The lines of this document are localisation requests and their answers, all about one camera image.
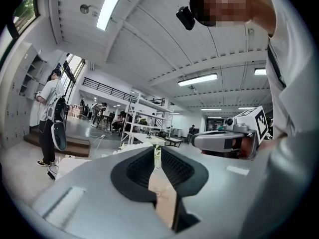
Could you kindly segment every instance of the tree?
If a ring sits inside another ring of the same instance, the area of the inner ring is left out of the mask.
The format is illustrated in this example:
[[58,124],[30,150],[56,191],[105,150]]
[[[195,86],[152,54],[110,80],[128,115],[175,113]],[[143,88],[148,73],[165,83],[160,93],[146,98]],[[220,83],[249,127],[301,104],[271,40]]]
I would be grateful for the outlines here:
[[21,18],[30,14],[34,14],[33,0],[23,0],[15,10],[13,16]]

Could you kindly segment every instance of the ceiling light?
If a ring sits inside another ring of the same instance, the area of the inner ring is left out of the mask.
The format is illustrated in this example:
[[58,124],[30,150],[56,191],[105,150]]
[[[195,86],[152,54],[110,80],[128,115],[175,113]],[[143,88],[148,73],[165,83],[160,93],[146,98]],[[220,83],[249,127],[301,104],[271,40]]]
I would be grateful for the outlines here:
[[180,86],[186,86],[186,85],[190,85],[190,84],[195,84],[195,83],[199,83],[199,82],[207,82],[207,81],[212,81],[212,80],[217,80],[217,74],[199,76],[199,77],[192,78],[189,80],[180,81],[180,82],[178,82],[178,84]]
[[221,111],[221,108],[207,108],[207,109],[201,109],[202,111]]
[[267,75],[266,68],[255,68],[255,75]]
[[101,30],[106,29],[118,1],[119,0],[104,0],[102,9],[99,15],[98,23],[96,24],[96,26],[99,29]]
[[239,110],[249,110],[249,109],[254,109],[256,107],[239,107]]

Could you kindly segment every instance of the sneaker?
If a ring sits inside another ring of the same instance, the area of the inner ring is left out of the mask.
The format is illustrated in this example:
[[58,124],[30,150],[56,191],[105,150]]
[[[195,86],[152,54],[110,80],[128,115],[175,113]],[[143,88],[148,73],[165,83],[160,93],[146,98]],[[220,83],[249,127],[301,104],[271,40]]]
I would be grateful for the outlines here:
[[51,163],[45,163],[43,160],[38,161],[37,164],[38,164],[39,166],[50,166],[50,165],[51,165]]

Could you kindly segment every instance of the ceiling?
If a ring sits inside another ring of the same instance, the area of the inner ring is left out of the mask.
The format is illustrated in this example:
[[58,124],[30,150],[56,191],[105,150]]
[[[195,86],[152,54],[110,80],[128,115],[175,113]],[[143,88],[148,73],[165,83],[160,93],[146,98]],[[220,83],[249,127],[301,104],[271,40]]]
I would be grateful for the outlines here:
[[[106,31],[96,27],[104,0],[50,0],[60,48],[95,63],[96,69],[191,112],[221,107],[232,116],[240,106],[272,108],[267,76],[255,76],[267,57],[267,33],[248,23],[187,31],[175,13],[189,0],[120,0]],[[91,5],[88,14],[80,6]],[[218,79],[180,87],[180,80],[216,73]]]

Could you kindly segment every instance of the wooden step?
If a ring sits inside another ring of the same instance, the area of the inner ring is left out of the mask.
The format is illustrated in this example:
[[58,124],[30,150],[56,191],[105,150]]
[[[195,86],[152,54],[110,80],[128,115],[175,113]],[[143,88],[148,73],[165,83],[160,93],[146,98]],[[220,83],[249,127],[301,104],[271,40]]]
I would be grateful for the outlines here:
[[[34,133],[25,135],[23,139],[28,143],[41,147],[39,142],[39,137]],[[77,157],[88,157],[90,154],[90,146],[87,146],[87,147],[75,146],[75,145],[69,144],[69,142],[67,142],[66,144],[65,151],[60,151],[57,148],[54,148],[54,150],[55,152],[58,152],[58,153],[77,156]]]
[[[39,136],[39,129],[37,127],[32,128],[30,133],[34,134],[38,137]],[[88,140],[81,140],[81,139],[76,139],[76,138],[72,138],[72,137],[67,136],[66,142],[67,142],[67,145],[90,148],[90,141],[88,141]]]

